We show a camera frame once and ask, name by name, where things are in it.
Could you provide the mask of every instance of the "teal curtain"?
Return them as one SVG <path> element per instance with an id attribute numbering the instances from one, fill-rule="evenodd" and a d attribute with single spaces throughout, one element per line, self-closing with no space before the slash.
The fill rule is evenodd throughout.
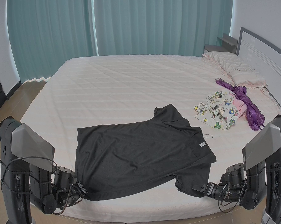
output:
<path id="1" fill-rule="evenodd" d="M 200 56 L 229 34 L 233 0 L 94 0 L 99 55 Z"/>
<path id="2" fill-rule="evenodd" d="M 52 76 L 65 61 L 94 56 L 91 0 L 7 0 L 11 49 L 22 82 Z"/>

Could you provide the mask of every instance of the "nightstand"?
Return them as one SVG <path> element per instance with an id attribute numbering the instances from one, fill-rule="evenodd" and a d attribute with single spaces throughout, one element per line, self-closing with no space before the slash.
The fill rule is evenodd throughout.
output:
<path id="1" fill-rule="evenodd" d="M 204 53 L 209 51 L 231 52 L 236 54 L 238 40 L 224 33 L 223 37 L 218 37 L 221 40 L 221 46 L 205 45 Z"/>

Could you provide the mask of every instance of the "white headboard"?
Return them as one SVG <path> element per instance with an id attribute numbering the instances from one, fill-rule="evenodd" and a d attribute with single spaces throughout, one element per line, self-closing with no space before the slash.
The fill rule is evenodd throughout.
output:
<path id="1" fill-rule="evenodd" d="M 281 106 L 281 49 L 245 28 L 238 44 L 236 55 L 265 77 L 268 91 Z"/>

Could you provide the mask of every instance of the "purple clothing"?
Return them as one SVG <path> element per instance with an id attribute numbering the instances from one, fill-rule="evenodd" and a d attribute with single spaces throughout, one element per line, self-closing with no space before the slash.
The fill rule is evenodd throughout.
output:
<path id="1" fill-rule="evenodd" d="M 215 82 L 224 88 L 235 93 L 237 99 L 242 100 L 247 105 L 246 118 L 249 126 L 257 131 L 260 129 L 260 126 L 263 125 L 265 117 L 261 114 L 258 107 L 248 98 L 246 95 L 246 87 L 244 86 L 232 86 L 231 84 L 224 82 L 221 78 L 215 80 Z"/>

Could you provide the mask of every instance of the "wall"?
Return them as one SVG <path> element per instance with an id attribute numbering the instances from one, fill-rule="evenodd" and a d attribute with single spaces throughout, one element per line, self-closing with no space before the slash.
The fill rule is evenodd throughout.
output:
<path id="1" fill-rule="evenodd" d="M 5 94 L 19 81 L 19 75 L 13 59 L 7 27 L 7 0 L 0 0 L 0 82 Z"/>
<path id="2" fill-rule="evenodd" d="M 230 36 L 239 39 L 241 27 L 281 49 L 281 0 L 234 0 Z"/>

